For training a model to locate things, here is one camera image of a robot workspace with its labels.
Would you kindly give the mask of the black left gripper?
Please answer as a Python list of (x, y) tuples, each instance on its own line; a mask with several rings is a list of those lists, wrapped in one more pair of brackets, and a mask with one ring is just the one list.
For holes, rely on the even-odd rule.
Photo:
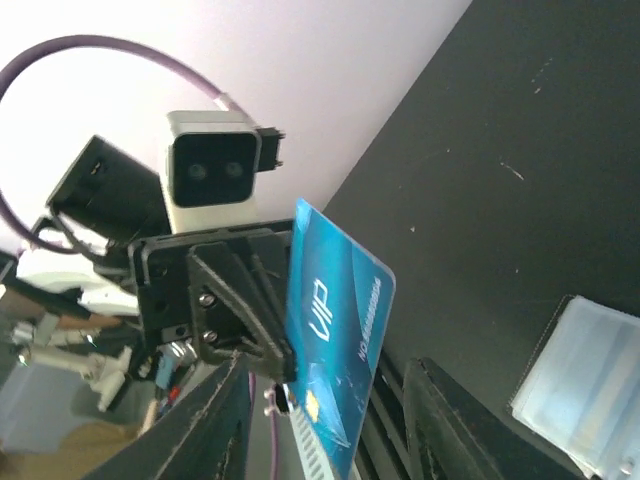
[(283, 220), (131, 244), (146, 347), (190, 340), (208, 364), (241, 355), (258, 375), (294, 380), (284, 329), (292, 231)]

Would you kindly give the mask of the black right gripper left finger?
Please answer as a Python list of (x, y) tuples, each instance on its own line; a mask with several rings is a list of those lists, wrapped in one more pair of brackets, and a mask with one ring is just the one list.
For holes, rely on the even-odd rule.
[(84, 479), (243, 479), (249, 426), (247, 362), (235, 356), (139, 439)]

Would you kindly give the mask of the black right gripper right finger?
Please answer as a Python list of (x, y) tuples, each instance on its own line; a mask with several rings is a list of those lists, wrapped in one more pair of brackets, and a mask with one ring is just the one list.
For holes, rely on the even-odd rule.
[(425, 359), (413, 359), (406, 366), (403, 412), (413, 479), (436, 479), (436, 466), (446, 479), (503, 477), (436, 384)]

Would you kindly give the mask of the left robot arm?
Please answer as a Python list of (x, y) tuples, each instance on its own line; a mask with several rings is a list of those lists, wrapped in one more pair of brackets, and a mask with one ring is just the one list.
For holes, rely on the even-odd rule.
[(218, 365), (243, 354), (252, 372), (279, 384), (297, 375), (285, 328), (287, 222), (171, 234), (156, 174), (93, 137), (38, 221), (66, 240), (103, 280), (137, 298), (145, 349), (191, 339)]

